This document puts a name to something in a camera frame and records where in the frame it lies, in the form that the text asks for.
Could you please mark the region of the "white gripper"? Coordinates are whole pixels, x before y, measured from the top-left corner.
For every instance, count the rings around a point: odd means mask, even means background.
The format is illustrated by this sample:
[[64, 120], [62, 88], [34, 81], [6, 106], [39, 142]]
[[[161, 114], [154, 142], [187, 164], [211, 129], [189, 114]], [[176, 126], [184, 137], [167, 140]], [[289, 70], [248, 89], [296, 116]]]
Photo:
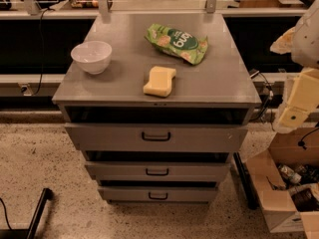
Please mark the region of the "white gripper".
[[319, 70], [303, 68], [284, 84], [283, 101], [275, 115], [273, 128], [288, 133], [299, 128], [319, 106]]

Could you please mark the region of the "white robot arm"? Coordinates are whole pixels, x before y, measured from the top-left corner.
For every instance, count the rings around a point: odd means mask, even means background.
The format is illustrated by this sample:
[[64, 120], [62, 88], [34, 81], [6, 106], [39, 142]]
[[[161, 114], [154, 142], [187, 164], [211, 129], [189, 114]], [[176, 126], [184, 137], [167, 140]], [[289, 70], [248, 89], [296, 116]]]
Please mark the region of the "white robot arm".
[[271, 46], [276, 54], [291, 54], [301, 72], [288, 77], [283, 102], [275, 116], [274, 129], [288, 133], [300, 127], [319, 106], [319, 0], [315, 0], [298, 20]]

